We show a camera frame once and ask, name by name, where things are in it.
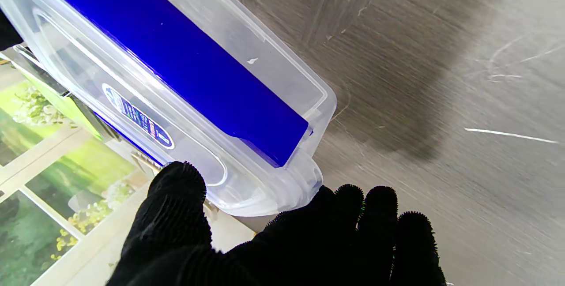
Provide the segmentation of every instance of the black glove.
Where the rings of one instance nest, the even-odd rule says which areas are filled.
[[[191,164],[173,162],[162,169],[107,286],[258,285],[242,266],[212,249],[205,196],[204,180]]]
[[[397,210],[389,187],[322,187],[228,255],[264,285],[444,286],[428,219]]]
[[[108,285],[445,284],[428,220],[408,212],[397,221],[393,189],[373,188],[363,200],[352,185],[322,187],[226,255],[210,245],[205,195],[192,165],[161,170]]]

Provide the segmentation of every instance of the blue lid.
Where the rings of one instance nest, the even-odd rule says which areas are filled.
[[[224,133],[275,167],[308,122],[168,0],[65,0]]]

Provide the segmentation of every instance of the transparent lid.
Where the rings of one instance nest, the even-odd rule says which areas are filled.
[[[203,63],[194,64],[190,53],[198,52],[198,41],[182,35],[185,24],[180,24],[178,35],[168,32],[160,41],[147,28],[133,26],[141,24],[136,13],[155,13],[148,5],[144,12],[129,10],[128,20],[121,16],[114,21],[129,25],[121,27],[126,34],[109,31],[111,27],[101,25],[107,20],[87,13],[101,5],[99,11],[108,9],[111,15],[112,5],[102,2],[71,6],[65,0],[0,0],[0,6],[58,82],[159,163],[194,164],[206,181],[208,199],[219,208],[256,216],[311,200],[322,181],[312,155],[335,110],[335,95],[280,39],[236,0],[167,0],[167,9],[177,8],[222,48],[202,45],[206,61],[211,60],[210,51],[221,55],[206,71]],[[124,40],[125,35],[147,38],[151,44],[140,46]],[[196,77],[176,73],[171,69],[179,67],[170,64],[184,65],[186,73],[195,68],[199,72]],[[215,81],[200,81],[203,75],[214,77],[226,64],[235,70]],[[220,80],[226,75],[228,82],[246,78],[246,73],[252,78],[243,83],[235,79],[229,85],[234,90]],[[200,89],[194,88],[197,80]],[[216,87],[222,93],[214,91]],[[207,109],[194,102],[195,94],[206,100],[202,103]],[[253,109],[232,107],[244,104],[242,99],[261,104]],[[244,137],[226,132],[242,126],[251,131]],[[288,153],[288,159],[279,159],[279,153]]]

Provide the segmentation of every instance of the container label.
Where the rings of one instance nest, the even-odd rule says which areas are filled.
[[[167,149],[175,148],[173,139],[161,126],[147,117],[147,115],[145,115],[137,107],[132,105],[127,99],[121,96],[120,93],[113,89],[113,87],[104,83],[102,85],[102,89],[104,90],[104,94],[108,98],[108,101],[112,103],[117,111],[133,121],[144,132],[155,139],[161,146]]]

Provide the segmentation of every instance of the hand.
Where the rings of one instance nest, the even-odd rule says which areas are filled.
[[[268,285],[443,286],[428,219],[397,209],[392,188],[322,187],[228,255]]]
[[[397,218],[396,192],[375,187],[363,202],[350,269],[359,285],[444,286],[432,226],[423,214]]]

